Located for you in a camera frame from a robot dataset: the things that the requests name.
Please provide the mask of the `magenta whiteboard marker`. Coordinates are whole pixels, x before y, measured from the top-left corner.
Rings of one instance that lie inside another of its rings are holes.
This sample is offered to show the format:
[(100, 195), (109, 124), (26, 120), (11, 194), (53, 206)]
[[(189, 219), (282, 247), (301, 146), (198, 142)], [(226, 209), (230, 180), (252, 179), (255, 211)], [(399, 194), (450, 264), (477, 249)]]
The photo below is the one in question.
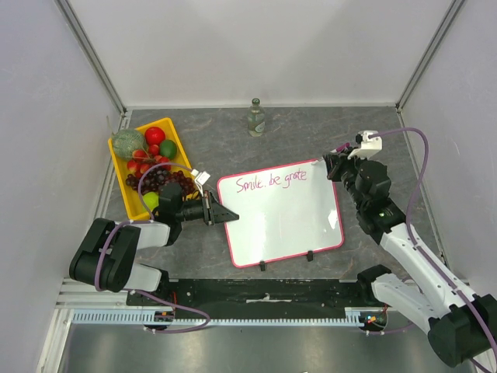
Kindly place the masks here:
[(314, 160), (311, 164), (314, 166), (314, 165), (318, 164), (319, 162), (325, 161), (331, 155), (338, 155), (338, 154), (344, 152), (349, 146), (350, 146), (350, 143), (346, 142), (345, 144), (340, 145), (339, 147), (331, 150), (330, 152), (326, 152), (324, 155), (322, 155), (318, 159)]

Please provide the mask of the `pink framed whiteboard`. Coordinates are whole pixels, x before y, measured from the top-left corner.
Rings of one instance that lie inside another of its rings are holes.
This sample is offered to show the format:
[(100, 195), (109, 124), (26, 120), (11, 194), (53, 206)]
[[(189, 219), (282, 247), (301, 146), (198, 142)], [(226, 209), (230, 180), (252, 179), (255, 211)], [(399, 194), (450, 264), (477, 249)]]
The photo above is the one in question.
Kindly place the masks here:
[(217, 192), (239, 216), (225, 225), (237, 268), (337, 249), (345, 241), (335, 185), (322, 160), (225, 176)]

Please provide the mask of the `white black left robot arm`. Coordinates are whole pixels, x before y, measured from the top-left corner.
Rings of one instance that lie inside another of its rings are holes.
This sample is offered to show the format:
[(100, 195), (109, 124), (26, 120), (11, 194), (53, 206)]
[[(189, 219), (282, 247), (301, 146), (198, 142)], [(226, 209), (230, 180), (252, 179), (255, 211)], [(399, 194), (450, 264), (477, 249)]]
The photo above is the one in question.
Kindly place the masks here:
[(155, 217), (145, 221), (94, 220), (70, 263), (69, 277), (97, 291), (141, 290), (151, 304), (164, 305), (171, 288), (162, 282), (159, 269), (135, 262), (137, 251), (172, 245), (184, 221), (202, 220), (211, 226), (239, 219), (210, 191), (200, 199), (184, 200), (178, 183), (162, 189), (155, 211)]

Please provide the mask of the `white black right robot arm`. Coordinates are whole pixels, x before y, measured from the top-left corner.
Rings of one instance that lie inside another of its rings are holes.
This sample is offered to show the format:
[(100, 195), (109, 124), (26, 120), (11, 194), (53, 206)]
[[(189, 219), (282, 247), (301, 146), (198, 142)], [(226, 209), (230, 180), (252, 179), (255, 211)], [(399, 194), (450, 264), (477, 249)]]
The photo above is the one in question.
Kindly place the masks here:
[(323, 156), (328, 180), (341, 183), (356, 208), (362, 230), (390, 253), (415, 286), (382, 265), (359, 274), (357, 300), (397, 309), (427, 335), (438, 358), (454, 368), (496, 350), (496, 300), (477, 295), (459, 280), (420, 239), (404, 212), (389, 196), (388, 168), (360, 159), (353, 148)]

